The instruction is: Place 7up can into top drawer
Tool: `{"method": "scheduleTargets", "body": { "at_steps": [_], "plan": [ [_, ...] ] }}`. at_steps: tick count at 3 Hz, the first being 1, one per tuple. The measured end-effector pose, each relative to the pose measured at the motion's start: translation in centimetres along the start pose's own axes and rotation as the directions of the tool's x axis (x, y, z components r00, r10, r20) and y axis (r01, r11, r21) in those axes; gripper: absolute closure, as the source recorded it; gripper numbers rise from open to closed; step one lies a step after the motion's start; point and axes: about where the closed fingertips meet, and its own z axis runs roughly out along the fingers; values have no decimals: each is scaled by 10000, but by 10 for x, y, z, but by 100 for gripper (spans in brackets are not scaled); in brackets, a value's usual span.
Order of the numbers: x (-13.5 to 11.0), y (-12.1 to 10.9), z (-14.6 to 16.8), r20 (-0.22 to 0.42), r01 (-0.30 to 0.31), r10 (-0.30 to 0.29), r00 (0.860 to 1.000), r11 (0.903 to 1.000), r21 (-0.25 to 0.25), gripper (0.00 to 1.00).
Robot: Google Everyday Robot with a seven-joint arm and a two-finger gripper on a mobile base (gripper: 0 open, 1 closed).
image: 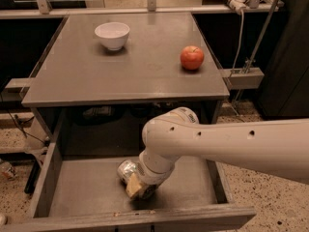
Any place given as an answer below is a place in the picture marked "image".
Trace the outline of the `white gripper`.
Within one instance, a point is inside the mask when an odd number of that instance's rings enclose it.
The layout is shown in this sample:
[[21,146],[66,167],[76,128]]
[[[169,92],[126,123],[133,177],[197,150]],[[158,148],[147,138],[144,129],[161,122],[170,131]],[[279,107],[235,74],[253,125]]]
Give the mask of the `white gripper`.
[[153,172],[142,161],[136,163],[136,170],[137,174],[132,173],[126,185],[126,194],[130,199],[141,198],[149,186],[160,186],[170,176],[170,172]]

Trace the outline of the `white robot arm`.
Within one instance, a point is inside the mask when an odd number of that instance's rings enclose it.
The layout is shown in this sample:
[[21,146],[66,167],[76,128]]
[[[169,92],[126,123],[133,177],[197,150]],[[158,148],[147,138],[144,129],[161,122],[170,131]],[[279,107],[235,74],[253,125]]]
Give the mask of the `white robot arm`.
[[309,120],[203,125],[187,107],[148,121],[145,150],[126,184],[129,198],[148,197],[182,156],[195,156],[305,183],[309,179]]

